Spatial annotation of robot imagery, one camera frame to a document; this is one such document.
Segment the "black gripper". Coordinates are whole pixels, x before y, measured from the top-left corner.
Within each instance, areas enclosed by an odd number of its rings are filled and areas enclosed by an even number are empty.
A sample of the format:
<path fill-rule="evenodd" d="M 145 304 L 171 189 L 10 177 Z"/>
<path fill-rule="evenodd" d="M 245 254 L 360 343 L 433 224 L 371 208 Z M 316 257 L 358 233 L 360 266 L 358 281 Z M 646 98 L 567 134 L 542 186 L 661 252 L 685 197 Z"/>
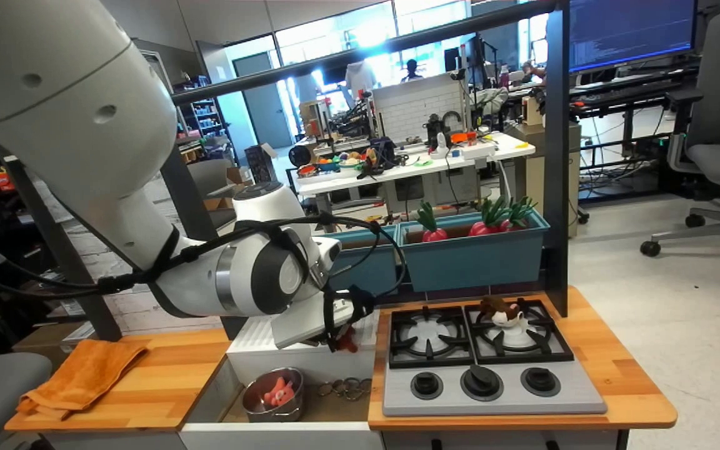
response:
<path fill-rule="evenodd" d="M 358 319 L 367 317 L 378 307 L 378 298 L 362 288 L 338 288 L 325 293 L 323 319 L 325 341 L 338 341 Z"/>

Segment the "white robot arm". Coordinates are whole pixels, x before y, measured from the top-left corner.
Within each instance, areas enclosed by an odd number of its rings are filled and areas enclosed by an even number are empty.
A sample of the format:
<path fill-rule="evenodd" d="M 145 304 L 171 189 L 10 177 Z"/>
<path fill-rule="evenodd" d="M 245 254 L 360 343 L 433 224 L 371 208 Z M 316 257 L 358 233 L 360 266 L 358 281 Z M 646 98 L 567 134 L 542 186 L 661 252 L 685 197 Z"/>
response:
<path fill-rule="evenodd" d="M 177 317 L 271 319 L 280 347 L 336 343 L 373 309 L 336 291 L 325 241 L 285 186 L 235 199 L 237 223 L 195 241 L 145 196 L 176 149 L 173 98 L 101 0 L 0 0 L 0 144 Z"/>

